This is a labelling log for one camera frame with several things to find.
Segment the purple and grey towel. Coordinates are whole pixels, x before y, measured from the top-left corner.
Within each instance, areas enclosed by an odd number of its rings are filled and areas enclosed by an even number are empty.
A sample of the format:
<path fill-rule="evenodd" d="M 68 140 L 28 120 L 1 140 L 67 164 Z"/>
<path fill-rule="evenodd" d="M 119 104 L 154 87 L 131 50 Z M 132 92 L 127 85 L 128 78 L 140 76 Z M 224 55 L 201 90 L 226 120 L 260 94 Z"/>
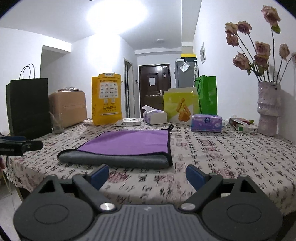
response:
<path fill-rule="evenodd" d="M 76 149 L 61 151 L 57 158 L 63 163 L 102 165 L 136 169 L 166 169 L 173 165 L 171 131 L 119 130 L 98 135 Z"/>

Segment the black paper shopping bag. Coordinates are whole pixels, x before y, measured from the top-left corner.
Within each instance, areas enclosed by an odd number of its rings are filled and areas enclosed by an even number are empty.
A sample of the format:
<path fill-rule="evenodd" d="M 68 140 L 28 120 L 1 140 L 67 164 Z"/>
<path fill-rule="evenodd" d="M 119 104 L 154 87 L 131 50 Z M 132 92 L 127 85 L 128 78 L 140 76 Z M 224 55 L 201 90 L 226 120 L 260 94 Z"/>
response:
<path fill-rule="evenodd" d="M 48 79 L 24 78 L 26 69 L 20 72 L 19 79 L 6 85 L 6 109 L 11 136 L 23 136 L 34 140 L 52 131 L 49 114 Z"/>

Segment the clear drinking glass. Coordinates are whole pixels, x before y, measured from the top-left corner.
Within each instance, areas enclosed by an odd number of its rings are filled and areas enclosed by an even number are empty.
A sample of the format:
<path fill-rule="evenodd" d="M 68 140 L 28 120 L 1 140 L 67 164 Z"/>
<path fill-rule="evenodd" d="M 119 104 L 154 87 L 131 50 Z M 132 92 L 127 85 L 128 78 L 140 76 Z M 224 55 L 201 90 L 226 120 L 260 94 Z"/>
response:
<path fill-rule="evenodd" d="M 52 132 L 54 134 L 60 134 L 64 132 L 64 126 L 62 122 L 62 114 L 56 113 L 52 114 L 49 112 L 51 118 Z"/>

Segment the tan hard suitcase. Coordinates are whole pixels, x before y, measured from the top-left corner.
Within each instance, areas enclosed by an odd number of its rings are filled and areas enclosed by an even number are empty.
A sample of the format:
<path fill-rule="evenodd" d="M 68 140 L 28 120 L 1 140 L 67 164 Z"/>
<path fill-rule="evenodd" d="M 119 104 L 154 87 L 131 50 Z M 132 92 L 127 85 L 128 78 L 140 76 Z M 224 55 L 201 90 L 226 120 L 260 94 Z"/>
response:
<path fill-rule="evenodd" d="M 63 90 L 49 95 L 50 113 L 64 128 L 87 119 L 86 97 L 83 91 Z"/>

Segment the red and green boxes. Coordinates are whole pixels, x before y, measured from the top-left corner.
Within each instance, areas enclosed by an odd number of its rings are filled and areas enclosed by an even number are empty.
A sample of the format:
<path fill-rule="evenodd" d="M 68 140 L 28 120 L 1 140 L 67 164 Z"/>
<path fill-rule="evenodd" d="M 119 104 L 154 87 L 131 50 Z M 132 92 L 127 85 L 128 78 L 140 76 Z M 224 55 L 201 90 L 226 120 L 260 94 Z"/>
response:
<path fill-rule="evenodd" d="M 229 124 L 239 132 L 257 132 L 257 125 L 252 120 L 243 118 L 229 118 Z"/>

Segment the purple tissue pack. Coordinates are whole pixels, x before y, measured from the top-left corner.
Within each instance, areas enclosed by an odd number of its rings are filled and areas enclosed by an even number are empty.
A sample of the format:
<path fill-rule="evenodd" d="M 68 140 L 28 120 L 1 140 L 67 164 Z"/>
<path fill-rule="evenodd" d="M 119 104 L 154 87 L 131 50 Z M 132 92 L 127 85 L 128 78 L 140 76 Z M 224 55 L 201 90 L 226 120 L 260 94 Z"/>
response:
<path fill-rule="evenodd" d="M 222 117 L 211 114 L 194 114 L 191 118 L 191 131 L 220 133 Z"/>

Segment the white textured vase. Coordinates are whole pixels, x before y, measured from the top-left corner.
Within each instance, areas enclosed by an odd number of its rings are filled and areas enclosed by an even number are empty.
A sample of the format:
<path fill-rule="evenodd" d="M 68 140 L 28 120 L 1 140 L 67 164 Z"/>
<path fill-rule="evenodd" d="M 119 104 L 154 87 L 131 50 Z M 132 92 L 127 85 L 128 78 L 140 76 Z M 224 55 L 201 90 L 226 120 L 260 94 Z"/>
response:
<path fill-rule="evenodd" d="M 281 87 L 275 82 L 262 81 L 258 83 L 257 112 L 260 114 L 257 132 L 274 137 L 278 131 L 280 116 Z"/>

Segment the flat white box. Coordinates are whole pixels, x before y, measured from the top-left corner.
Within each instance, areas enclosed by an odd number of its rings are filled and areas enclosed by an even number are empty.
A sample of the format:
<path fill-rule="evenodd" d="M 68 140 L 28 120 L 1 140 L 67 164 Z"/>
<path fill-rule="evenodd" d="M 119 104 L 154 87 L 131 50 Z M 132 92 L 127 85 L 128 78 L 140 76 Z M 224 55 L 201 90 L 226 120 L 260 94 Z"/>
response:
<path fill-rule="evenodd" d="M 140 126 L 141 118 L 123 118 L 115 123 L 116 126 Z"/>

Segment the yellow paper delivery bag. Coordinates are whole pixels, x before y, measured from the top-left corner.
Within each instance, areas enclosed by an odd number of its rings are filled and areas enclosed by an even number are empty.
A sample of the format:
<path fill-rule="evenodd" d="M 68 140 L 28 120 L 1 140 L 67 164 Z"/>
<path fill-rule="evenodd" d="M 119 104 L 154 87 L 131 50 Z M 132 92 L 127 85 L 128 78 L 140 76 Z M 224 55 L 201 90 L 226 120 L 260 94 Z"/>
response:
<path fill-rule="evenodd" d="M 122 119 L 121 75 L 102 73 L 92 77 L 92 120 L 96 126 Z"/>

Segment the lime green snack bag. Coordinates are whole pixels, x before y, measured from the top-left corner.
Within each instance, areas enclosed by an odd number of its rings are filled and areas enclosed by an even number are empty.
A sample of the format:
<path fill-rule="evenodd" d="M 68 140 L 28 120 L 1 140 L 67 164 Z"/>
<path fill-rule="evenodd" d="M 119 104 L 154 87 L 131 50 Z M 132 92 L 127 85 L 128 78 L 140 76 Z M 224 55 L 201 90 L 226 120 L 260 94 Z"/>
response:
<path fill-rule="evenodd" d="M 199 113 L 197 88 L 170 88 L 163 97 L 168 122 L 190 126 L 192 116 Z"/>

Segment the open white tissue box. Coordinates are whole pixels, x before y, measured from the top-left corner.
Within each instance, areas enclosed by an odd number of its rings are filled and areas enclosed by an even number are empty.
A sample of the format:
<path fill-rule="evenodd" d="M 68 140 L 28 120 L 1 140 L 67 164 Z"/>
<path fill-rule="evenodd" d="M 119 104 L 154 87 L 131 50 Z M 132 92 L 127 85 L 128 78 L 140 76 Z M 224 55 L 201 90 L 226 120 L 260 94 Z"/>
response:
<path fill-rule="evenodd" d="M 155 109 L 151 106 L 144 105 L 144 122 L 149 125 L 161 125 L 167 123 L 167 113 L 163 110 Z"/>

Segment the green glossy gift bag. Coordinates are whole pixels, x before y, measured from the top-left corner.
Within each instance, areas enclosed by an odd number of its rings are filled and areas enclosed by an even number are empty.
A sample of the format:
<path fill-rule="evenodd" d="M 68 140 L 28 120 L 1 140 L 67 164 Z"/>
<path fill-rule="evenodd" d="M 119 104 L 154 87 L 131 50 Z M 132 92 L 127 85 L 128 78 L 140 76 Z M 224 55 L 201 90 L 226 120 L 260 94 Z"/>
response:
<path fill-rule="evenodd" d="M 202 75 L 194 81 L 199 98 L 200 114 L 217 115 L 217 84 L 215 76 Z"/>

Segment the grey refrigerator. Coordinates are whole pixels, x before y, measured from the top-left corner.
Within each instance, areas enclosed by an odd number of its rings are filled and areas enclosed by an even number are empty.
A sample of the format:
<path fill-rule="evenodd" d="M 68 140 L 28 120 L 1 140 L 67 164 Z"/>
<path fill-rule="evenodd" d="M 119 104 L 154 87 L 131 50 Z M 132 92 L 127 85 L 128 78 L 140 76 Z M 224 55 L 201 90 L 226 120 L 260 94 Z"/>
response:
<path fill-rule="evenodd" d="M 196 62 L 175 62 L 176 87 L 192 87 L 195 78 Z"/>

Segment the yellow box on refrigerator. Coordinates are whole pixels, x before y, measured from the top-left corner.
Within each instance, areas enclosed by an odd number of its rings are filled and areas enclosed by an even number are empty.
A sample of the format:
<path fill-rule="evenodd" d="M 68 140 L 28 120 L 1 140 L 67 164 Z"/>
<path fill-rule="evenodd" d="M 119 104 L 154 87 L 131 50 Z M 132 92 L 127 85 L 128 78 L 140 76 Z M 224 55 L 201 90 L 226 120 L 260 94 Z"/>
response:
<path fill-rule="evenodd" d="M 194 62 L 197 59 L 196 54 L 181 54 L 181 58 L 184 59 L 185 62 Z"/>

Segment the wall picture frame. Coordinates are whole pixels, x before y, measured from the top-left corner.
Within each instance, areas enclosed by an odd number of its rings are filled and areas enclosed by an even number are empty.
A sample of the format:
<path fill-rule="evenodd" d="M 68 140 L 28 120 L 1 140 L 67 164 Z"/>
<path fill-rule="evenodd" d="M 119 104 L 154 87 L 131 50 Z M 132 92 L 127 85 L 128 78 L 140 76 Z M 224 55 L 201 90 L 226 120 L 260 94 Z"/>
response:
<path fill-rule="evenodd" d="M 206 61 L 204 44 L 202 44 L 201 49 L 200 49 L 200 59 L 201 59 L 202 64 Z"/>

